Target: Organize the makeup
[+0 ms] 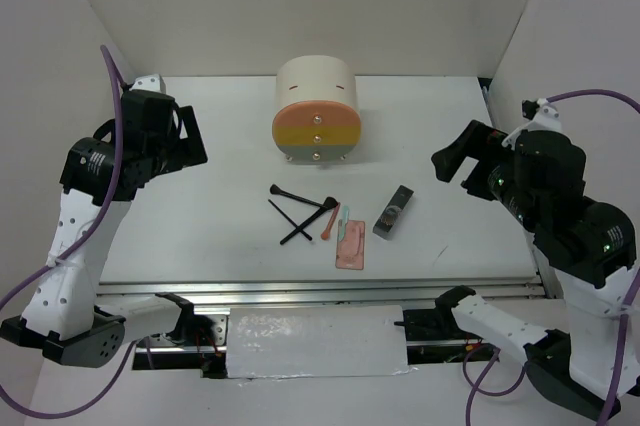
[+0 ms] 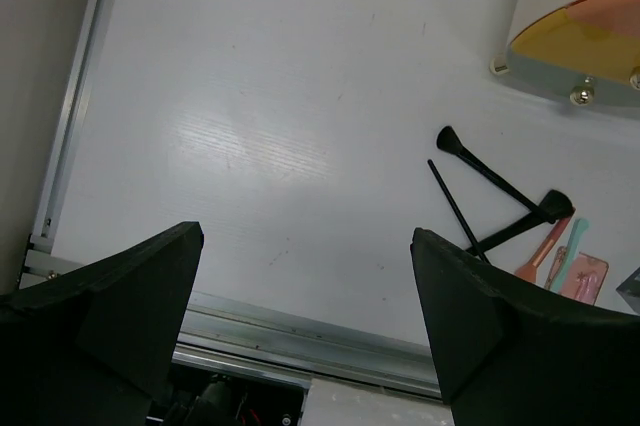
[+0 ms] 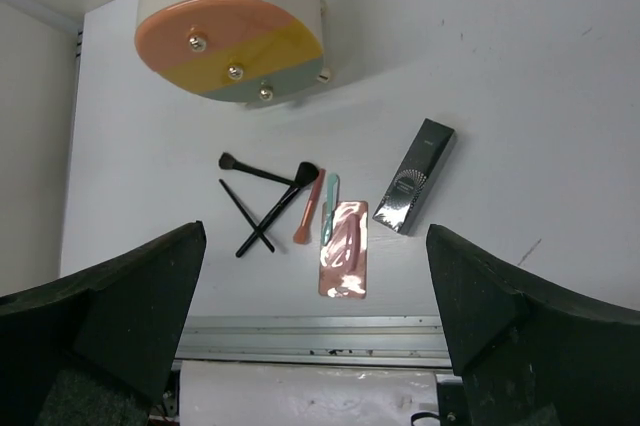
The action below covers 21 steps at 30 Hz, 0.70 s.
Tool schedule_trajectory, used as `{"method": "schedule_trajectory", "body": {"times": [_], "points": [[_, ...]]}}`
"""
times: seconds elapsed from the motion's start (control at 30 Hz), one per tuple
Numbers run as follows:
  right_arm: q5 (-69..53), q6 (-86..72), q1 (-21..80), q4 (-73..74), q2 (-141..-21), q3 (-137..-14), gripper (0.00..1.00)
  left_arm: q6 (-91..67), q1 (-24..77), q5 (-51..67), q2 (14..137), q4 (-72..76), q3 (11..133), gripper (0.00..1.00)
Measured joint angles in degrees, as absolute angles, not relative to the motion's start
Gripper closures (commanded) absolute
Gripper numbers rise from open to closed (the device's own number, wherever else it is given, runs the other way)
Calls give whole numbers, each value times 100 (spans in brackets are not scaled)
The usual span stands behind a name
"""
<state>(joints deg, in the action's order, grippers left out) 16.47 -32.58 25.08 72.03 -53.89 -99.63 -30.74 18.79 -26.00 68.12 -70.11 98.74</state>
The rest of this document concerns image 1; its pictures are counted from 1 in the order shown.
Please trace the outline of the black round-head makeup brush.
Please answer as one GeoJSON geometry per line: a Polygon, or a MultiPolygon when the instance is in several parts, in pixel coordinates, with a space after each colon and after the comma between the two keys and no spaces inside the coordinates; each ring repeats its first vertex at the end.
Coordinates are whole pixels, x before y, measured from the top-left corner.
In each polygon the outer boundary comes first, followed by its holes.
{"type": "Polygon", "coordinates": [[[285,198],[288,198],[288,199],[292,199],[294,201],[297,201],[297,202],[300,202],[300,203],[303,203],[303,204],[306,204],[306,205],[310,205],[310,206],[314,206],[314,207],[318,207],[318,208],[322,207],[321,203],[318,203],[316,201],[313,201],[313,200],[310,200],[310,199],[307,199],[307,198],[303,198],[301,196],[298,196],[298,195],[292,194],[290,192],[287,192],[285,190],[282,190],[281,188],[279,188],[275,184],[271,185],[271,187],[269,189],[269,192],[272,195],[282,196],[282,197],[285,197],[285,198]]]}

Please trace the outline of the black fan makeup brush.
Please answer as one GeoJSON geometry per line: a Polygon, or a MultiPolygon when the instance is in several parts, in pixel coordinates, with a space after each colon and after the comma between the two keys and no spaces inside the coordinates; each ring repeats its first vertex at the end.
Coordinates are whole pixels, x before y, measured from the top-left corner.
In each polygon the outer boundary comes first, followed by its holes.
{"type": "Polygon", "coordinates": [[[326,212],[333,210],[337,205],[338,205],[338,201],[335,198],[327,197],[324,203],[311,216],[309,216],[300,225],[296,226],[292,232],[290,232],[283,239],[281,239],[279,244],[284,245],[299,233],[305,232],[306,228],[309,225],[311,225],[313,222],[319,219],[326,212]]]}

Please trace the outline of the thin black makeup brush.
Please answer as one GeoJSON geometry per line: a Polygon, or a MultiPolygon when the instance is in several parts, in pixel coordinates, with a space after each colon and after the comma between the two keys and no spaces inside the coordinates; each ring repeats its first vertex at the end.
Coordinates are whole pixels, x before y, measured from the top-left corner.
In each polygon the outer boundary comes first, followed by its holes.
{"type": "MultiPolygon", "coordinates": [[[[267,201],[269,202],[269,204],[271,206],[273,206],[276,209],[276,211],[279,212],[279,214],[281,216],[283,216],[285,218],[285,220],[291,226],[293,226],[294,228],[298,226],[274,201],[272,201],[271,199],[268,199],[267,201]]],[[[301,231],[300,234],[302,234],[309,242],[313,242],[313,238],[306,231],[303,230],[303,231],[301,231]]]]}

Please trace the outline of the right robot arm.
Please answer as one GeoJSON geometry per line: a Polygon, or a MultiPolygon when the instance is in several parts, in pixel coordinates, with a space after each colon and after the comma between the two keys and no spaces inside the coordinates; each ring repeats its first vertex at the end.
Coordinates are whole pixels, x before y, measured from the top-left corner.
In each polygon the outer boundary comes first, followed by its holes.
{"type": "Polygon", "coordinates": [[[468,158],[476,164],[463,188],[499,202],[532,235],[561,285],[569,328],[530,325],[459,286],[436,300],[437,330],[482,338],[517,361],[545,399],[606,424],[624,395],[639,392],[631,220],[585,195],[585,153],[557,128],[530,123],[508,134],[472,121],[431,160],[437,178],[449,182],[468,158]]]}

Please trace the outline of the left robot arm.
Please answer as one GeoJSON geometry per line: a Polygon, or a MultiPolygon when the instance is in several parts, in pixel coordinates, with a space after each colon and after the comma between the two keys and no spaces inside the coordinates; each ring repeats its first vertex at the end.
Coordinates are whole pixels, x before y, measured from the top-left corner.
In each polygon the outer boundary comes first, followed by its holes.
{"type": "Polygon", "coordinates": [[[96,303],[109,250],[137,191],[206,161],[192,107],[159,92],[124,92],[117,117],[68,152],[45,271],[23,313],[3,321],[2,338],[39,349],[59,365],[84,368],[99,368],[122,345],[148,336],[176,345],[212,343],[214,322],[176,294],[119,306],[96,303]]]}

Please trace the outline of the orange makeup spatula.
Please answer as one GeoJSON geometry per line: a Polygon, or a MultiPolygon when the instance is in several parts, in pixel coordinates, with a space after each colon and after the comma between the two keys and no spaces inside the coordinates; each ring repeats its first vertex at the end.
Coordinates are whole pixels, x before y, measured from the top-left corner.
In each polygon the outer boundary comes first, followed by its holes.
{"type": "Polygon", "coordinates": [[[330,216],[330,218],[328,220],[328,223],[327,223],[325,229],[323,230],[323,232],[321,233],[321,239],[323,241],[328,241],[330,239],[331,231],[332,231],[332,228],[333,228],[334,223],[336,221],[338,212],[340,210],[340,206],[341,206],[341,204],[337,203],[335,205],[335,207],[332,209],[332,213],[331,213],[331,216],[330,216]]]}

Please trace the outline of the black cosmetic box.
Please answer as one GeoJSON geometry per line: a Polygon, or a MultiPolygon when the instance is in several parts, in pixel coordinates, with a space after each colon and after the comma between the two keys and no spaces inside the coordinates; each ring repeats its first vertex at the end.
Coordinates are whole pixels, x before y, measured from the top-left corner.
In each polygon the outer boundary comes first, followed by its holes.
{"type": "Polygon", "coordinates": [[[413,195],[412,189],[400,185],[376,220],[372,232],[385,240],[389,239],[413,195]]]}

